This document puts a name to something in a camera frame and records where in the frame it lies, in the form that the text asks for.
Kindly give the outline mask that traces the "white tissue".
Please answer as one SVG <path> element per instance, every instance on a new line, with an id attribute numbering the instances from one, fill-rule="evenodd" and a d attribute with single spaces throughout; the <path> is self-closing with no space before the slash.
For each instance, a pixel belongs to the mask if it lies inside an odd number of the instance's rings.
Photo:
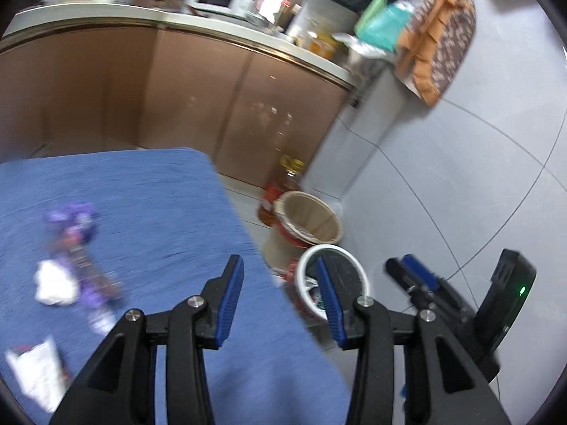
<path id="1" fill-rule="evenodd" d="M 42 260 L 34 274 L 35 300 L 48 306 L 67 306 L 80 296 L 78 280 L 54 260 Z"/>

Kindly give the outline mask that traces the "white rimmed trash bin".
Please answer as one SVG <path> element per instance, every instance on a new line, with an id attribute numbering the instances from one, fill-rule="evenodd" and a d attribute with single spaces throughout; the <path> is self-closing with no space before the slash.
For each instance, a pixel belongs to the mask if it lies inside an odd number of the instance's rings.
<path id="1" fill-rule="evenodd" d="M 359 260 L 340 246 L 317 245 L 293 259 L 285 270 L 285 292 L 309 326 L 327 323 L 325 304 L 345 310 L 347 300 L 370 295 L 367 274 Z"/>

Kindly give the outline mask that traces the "beige trash bin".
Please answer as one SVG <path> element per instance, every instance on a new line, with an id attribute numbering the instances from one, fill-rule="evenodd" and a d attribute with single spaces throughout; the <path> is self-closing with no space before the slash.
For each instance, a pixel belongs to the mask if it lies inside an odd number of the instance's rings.
<path id="1" fill-rule="evenodd" d="M 331 206 L 309 193 L 288 191 L 273 204 L 274 221 L 262 247 L 262 257 L 273 269 L 284 270 L 309 248 L 338 245 L 344 234 Z"/>

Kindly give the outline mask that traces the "brown kitchen cabinet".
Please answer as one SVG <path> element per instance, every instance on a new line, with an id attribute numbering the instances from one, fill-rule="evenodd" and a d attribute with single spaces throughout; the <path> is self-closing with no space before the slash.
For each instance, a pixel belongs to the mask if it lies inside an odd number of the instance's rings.
<path id="1" fill-rule="evenodd" d="M 1 157 L 188 147 L 255 186 L 310 163 L 348 86 L 305 62 L 149 25 L 55 31 L 1 52 Z"/>

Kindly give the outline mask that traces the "white paper scrap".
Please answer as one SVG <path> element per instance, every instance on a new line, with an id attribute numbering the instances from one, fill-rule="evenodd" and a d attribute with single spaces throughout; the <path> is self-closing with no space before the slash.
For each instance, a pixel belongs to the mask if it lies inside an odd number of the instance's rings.
<path id="1" fill-rule="evenodd" d="M 8 349 L 5 359 L 23 394 L 45 412 L 54 413 L 67 390 L 67 377 L 54 339 L 48 336 L 21 353 Z"/>

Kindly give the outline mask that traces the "dark red clear wrapper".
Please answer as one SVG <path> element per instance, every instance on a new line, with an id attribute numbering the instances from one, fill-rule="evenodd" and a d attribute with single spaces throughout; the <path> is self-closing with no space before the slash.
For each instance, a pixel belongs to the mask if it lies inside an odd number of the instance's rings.
<path id="1" fill-rule="evenodd" d="M 65 234 L 56 238 L 50 254 L 77 280 L 80 300 L 87 308 L 98 309 L 122 298 L 120 285 L 99 269 L 79 237 Z"/>

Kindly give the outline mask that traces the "cooking oil bottle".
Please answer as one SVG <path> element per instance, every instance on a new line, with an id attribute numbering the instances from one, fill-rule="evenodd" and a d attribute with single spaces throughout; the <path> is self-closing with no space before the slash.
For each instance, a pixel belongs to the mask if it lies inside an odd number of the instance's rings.
<path id="1" fill-rule="evenodd" d="M 265 186 L 258 208 L 258 218 L 265 226 L 272 226 L 275 219 L 274 203 L 283 193 L 301 189 L 300 181 L 305 163 L 284 154 L 271 179 Z"/>

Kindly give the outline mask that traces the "purple plastic wrapper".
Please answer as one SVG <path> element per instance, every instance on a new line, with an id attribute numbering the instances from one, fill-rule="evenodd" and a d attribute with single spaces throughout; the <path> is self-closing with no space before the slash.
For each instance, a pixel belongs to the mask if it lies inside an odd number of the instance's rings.
<path id="1" fill-rule="evenodd" d="M 49 209 L 45 222 L 58 237 L 71 236 L 88 244 L 98 230 L 98 212 L 91 203 L 68 203 Z"/>

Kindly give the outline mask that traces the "yellow detergent bottle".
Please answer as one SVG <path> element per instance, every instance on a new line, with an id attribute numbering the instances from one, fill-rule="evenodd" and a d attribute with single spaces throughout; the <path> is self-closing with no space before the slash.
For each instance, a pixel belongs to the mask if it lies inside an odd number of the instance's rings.
<path id="1" fill-rule="evenodd" d="M 314 34 L 310 37 L 309 51 L 313 54 L 331 61 L 336 54 L 340 43 L 329 34 Z"/>

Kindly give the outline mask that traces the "teal hanging bag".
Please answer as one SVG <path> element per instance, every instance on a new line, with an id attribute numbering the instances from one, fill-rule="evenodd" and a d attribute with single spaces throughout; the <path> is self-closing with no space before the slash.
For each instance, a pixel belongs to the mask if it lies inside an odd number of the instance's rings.
<path id="1" fill-rule="evenodd" d="M 414 13 L 413 5 L 406 0 L 379 3 L 372 12 L 365 12 L 355 26 L 357 37 L 376 48 L 395 52 L 402 30 Z"/>

